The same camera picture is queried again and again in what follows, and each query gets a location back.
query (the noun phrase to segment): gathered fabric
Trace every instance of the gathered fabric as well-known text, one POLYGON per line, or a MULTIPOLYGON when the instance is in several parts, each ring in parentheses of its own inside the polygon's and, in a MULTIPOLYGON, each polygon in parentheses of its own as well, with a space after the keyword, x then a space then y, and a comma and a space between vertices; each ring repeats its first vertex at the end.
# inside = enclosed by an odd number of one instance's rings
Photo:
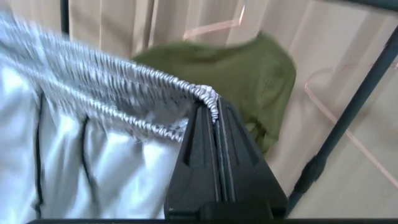
POLYGON ((0 223, 162 218, 195 100, 218 94, 0 12, 0 223))

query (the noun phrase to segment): green shirt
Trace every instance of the green shirt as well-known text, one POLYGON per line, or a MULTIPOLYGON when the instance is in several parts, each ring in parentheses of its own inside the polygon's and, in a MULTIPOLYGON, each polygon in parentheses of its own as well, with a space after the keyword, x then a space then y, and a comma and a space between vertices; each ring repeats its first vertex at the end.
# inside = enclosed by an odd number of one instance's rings
POLYGON ((152 47, 133 60, 190 83, 212 86, 236 107, 263 152, 278 141, 295 67, 271 37, 259 34, 230 47, 173 42, 152 47))

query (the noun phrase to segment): beige backdrop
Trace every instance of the beige backdrop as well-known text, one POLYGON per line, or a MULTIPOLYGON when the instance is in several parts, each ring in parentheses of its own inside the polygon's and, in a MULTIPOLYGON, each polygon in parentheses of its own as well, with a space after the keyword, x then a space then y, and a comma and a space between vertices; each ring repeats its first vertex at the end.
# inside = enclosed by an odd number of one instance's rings
MULTIPOLYGON (((16 14, 60 30, 58 0, 8 0, 16 14)), ((259 30, 291 54, 297 80, 279 143, 267 155, 286 194, 333 127, 304 92, 309 84, 339 116, 398 25, 395 15, 317 0, 247 0, 240 27, 195 38, 245 42, 259 30), (347 64, 357 66, 345 67, 347 64)), ((238 17, 238 0, 70 0, 70 35, 120 57, 182 38, 185 30, 238 17)), ((398 179, 398 78, 389 71, 351 125, 356 137, 398 179)), ((326 171, 291 217, 398 217, 398 190, 343 138, 326 171)))

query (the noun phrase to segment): clothing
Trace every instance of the clothing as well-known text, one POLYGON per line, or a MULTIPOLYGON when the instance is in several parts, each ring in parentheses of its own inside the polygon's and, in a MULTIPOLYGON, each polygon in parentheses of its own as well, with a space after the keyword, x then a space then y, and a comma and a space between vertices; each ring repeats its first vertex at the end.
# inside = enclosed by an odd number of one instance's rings
POLYGON ((191 83, 209 85, 231 102, 263 152, 278 140, 295 81, 292 59, 268 35, 231 47, 173 42, 133 60, 191 83))
POLYGON ((163 218, 191 105, 215 120, 217 97, 0 12, 0 223, 163 218))

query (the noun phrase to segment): gray fabric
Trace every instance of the gray fabric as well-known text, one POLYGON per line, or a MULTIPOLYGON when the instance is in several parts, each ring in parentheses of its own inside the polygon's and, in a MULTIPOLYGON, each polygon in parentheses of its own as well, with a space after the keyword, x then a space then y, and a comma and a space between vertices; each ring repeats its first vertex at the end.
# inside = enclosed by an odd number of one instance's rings
POLYGON ((0 222, 162 218, 190 107, 215 121, 217 97, 0 12, 0 222))

